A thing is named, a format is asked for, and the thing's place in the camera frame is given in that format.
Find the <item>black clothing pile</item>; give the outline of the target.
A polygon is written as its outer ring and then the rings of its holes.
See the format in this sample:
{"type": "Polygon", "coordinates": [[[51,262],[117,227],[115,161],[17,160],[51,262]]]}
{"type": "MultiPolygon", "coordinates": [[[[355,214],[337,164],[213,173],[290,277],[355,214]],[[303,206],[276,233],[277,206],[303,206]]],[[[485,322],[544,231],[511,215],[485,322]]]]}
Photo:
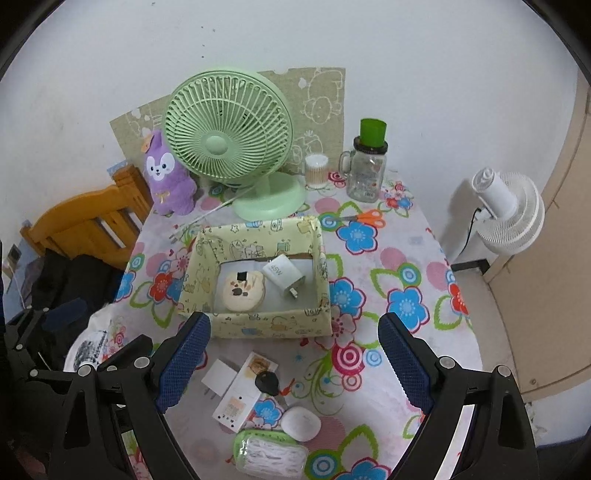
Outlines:
{"type": "Polygon", "coordinates": [[[58,309],[72,301],[83,301],[69,315],[57,314],[42,329],[48,333],[79,334],[88,326],[90,316],[114,301],[123,271],[91,255],[68,259],[47,250],[39,277],[32,284],[31,306],[34,310],[58,309]]]}

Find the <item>yellow patterned storage box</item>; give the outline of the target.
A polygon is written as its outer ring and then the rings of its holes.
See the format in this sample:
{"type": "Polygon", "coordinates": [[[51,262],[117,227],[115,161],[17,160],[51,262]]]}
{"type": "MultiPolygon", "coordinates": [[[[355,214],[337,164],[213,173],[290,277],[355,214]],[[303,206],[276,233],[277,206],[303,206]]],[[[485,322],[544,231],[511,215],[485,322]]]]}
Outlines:
{"type": "Polygon", "coordinates": [[[332,334],[329,271],[322,228],[314,216],[217,227],[197,234],[178,303],[187,317],[211,318],[218,338],[298,338],[332,334]],[[263,303],[250,312],[230,312],[221,301],[222,282],[231,272],[259,271],[280,254],[304,274],[298,298],[283,295],[266,279],[263,303]]]}

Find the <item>purple plush bunny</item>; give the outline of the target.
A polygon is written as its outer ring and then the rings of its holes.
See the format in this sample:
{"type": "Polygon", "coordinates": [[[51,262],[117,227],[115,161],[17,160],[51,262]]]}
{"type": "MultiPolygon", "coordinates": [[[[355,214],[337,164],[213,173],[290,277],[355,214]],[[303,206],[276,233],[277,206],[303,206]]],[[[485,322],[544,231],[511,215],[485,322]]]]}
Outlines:
{"type": "Polygon", "coordinates": [[[195,206],[197,184],[188,170],[175,159],[160,130],[148,134],[141,149],[146,181],[159,215],[188,215],[195,206]]]}

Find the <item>long white product box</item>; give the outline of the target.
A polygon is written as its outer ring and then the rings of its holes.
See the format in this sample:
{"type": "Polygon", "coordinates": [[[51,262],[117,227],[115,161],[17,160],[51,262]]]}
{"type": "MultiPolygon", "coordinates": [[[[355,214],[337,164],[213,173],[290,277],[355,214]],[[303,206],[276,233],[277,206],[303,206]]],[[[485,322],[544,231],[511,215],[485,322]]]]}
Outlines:
{"type": "Polygon", "coordinates": [[[266,371],[275,372],[277,367],[276,362],[256,352],[250,353],[222,396],[212,418],[224,428],[238,433],[262,395],[256,387],[256,376],[266,371]]]}

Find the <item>white earbuds case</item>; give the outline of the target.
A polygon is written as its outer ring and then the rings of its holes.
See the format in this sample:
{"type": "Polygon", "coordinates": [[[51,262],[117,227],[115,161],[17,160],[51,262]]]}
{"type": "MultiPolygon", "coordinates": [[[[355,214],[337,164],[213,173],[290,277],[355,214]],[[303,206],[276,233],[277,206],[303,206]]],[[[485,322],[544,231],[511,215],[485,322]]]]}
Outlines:
{"type": "Polygon", "coordinates": [[[294,406],[283,413],[280,428],[297,442],[307,443],[320,433],[322,420],[310,410],[294,406]]]}

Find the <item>green cartoon wall mat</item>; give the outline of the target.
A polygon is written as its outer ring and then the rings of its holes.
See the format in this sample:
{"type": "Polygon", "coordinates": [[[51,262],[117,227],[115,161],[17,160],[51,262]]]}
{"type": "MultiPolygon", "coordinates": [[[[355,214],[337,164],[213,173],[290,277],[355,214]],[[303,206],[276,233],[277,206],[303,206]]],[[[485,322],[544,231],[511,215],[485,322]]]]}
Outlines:
{"type": "MultiPolygon", "coordinates": [[[[329,168],[338,168],[344,145],[346,70],[341,67],[290,68],[277,73],[259,73],[283,93],[294,122],[294,140],[290,155],[280,172],[304,175],[304,159],[324,154],[329,168]]],[[[154,130],[163,130],[164,115],[171,96],[152,100],[110,121],[110,127],[124,158],[144,167],[141,152],[144,138],[154,130]]]]}

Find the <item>white printed tote bag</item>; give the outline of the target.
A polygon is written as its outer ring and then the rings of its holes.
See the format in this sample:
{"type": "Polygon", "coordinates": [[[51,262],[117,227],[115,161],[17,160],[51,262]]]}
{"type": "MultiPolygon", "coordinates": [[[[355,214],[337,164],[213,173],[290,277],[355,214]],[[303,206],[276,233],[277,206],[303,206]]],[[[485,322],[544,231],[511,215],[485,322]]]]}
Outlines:
{"type": "Polygon", "coordinates": [[[115,304],[93,313],[66,356],[63,371],[76,372],[82,365],[97,367],[127,342],[123,317],[115,304]]]}

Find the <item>green desk fan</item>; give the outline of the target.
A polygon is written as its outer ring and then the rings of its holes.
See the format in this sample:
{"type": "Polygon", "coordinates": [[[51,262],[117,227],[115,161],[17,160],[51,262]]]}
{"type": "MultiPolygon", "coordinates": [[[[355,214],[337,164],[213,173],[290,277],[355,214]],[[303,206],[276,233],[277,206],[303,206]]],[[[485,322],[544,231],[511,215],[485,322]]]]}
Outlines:
{"type": "Polygon", "coordinates": [[[191,173],[235,188],[242,220],[285,218],[305,201],[296,176],[281,171],[294,143],[287,98],[257,73],[218,69],[179,85],[163,117],[163,136],[191,173]]]}

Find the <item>cotton swab container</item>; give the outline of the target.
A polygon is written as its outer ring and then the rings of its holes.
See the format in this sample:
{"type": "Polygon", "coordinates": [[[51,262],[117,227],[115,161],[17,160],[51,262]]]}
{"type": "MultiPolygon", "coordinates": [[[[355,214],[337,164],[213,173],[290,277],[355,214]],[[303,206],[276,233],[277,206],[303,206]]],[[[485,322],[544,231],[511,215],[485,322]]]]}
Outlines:
{"type": "Polygon", "coordinates": [[[304,158],[304,177],[308,188],[322,189],[328,184],[329,158],[322,153],[304,158]]]}

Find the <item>orange handled scissors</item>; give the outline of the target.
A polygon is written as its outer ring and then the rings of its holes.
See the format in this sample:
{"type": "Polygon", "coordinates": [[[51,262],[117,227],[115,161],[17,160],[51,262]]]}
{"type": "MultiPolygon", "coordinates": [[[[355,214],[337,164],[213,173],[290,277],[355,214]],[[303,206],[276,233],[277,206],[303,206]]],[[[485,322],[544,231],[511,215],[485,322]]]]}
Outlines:
{"type": "Polygon", "coordinates": [[[384,214],[377,209],[372,209],[367,212],[359,213],[356,215],[342,216],[339,217],[341,222],[358,222],[366,225],[373,226],[376,229],[386,227],[386,221],[384,221],[384,214]]]}

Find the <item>round beige hedgehog tin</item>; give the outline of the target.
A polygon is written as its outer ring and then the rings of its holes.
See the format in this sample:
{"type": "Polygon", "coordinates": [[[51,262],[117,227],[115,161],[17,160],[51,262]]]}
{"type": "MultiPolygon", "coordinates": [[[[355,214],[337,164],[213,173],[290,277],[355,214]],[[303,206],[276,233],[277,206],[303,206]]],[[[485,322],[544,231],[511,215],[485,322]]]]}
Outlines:
{"type": "Polygon", "coordinates": [[[263,303],[266,278],[259,271],[231,272],[222,282],[221,301],[230,312],[250,312],[263,303]]]}

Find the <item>wooden chair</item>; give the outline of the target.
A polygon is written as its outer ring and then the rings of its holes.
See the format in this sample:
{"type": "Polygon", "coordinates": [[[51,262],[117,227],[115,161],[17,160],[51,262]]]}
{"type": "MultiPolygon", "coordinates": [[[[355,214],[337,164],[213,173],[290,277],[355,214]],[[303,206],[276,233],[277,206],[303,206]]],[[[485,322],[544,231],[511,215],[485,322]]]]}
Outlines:
{"type": "Polygon", "coordinates": [[[40,256],[48,250],[66,258],[90,255],[123,269],[131,258],[152,199],[134,165],[118,169],[113,184],[71,197],[47,210],[20,230],[40,256]]]}

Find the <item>floral tablecloth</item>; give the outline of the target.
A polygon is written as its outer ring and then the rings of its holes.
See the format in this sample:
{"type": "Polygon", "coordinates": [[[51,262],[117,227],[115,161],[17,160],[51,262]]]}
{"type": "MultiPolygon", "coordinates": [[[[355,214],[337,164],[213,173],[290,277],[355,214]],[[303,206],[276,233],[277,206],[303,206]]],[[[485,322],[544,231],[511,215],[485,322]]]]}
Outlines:
{"type": "MultiPolygon", "coordinates": [[[[438,355],[482,368],[459,284],[405,183],[396,175],[385,180],[373,205],[349,199],[339,188],[342,181],[308,192],[297,217],[314,215],[322,222],[334,332],[302,339],[211,339],[183,399],[166,412],[202,479],[249,478],[235,468],[235,433],[212,418],[219,399],[205,394],[201,382],[216,359],[236,370],[250,352],[273,360],[287,406],[301,405],[320,417],[320,433],[304,443],[308,460],[301,479],[387,479],[421,425],[422,412],[407,400],[377,338],[384,313],[396,313],[438,355]],[[372,209],[384,214],[386,227],[329,218],[372,209]]],[[[216,186],[201,194],[188,218],[150,213],[114,303],[126,344],[145,334],[158,347],[181,327],[176,306],[194,234],[179,239],[176,232],[226,198],[229,191],[216,186]]]]}

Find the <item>glass jar green lid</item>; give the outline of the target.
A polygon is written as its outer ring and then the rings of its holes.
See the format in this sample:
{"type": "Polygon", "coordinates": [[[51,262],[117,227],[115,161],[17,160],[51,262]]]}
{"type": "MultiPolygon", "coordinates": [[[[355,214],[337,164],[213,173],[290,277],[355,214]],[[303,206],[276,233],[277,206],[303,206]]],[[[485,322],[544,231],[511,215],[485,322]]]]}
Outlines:
{"type": "Polygon", "coordinates": [[[380,196],[389,149],[387,123],[363,118],[353,148],[339,157],[339,173],[346,179],[346,193],[355,201],[377,202],[380,196]]]}

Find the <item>white floor fan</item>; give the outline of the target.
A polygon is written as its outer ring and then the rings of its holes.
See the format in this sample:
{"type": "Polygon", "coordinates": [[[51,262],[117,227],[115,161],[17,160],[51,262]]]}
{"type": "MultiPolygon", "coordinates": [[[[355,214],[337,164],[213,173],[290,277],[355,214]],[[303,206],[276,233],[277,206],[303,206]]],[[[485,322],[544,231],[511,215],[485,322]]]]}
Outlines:
{"type": "Polygon", "coordinates": [[[528,176],[486,167],[473,176],[471,186],[482,204],[476,233],[488,250],[511,257],[535,242],[543,228],[545,206],[528,176]]]}

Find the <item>white square adapter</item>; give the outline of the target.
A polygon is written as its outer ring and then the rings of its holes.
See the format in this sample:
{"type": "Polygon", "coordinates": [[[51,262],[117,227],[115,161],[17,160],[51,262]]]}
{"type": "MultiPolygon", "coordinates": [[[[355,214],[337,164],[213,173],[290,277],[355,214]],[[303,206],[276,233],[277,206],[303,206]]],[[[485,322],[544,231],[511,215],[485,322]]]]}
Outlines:
{"type": "Polygon", "coordinates": [[[222,397],[229,386],[235,380],[238,372],[235,371],[228,364],[219,359],[216,359],[211,368],[207,370],[204,378],[201,379],[207,393],[214,393],[215,396],[222,397]]]}

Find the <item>black car key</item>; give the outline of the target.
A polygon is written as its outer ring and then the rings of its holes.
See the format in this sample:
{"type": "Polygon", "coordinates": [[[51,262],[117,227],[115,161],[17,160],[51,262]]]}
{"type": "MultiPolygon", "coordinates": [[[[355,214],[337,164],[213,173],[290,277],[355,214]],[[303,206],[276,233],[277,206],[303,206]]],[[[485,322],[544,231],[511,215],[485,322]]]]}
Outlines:
{"type": "Polygon", "coordinates": [[[256,388],[263,394],[272,397],[280,395],[279,379],[276,377],[276,373],[272,371],[266,370],[259,372],[259,374],[256,375],[254,384],[256,384],[256,388]]]}

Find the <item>white 45W charger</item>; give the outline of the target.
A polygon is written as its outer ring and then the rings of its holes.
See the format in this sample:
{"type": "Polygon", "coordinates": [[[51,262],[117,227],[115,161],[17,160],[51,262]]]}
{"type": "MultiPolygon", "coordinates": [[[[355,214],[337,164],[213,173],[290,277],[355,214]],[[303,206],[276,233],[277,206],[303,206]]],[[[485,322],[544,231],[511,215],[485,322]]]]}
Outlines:
{"type": "Polygon", "coordinates": [[[290,295],[294,299],[298,298],[298,287],[305,280],[301,270],[298,270],[296,264],[284,254],[266,263],[263,266],[263,275],[280,289],[281,294],[290,295]]]}

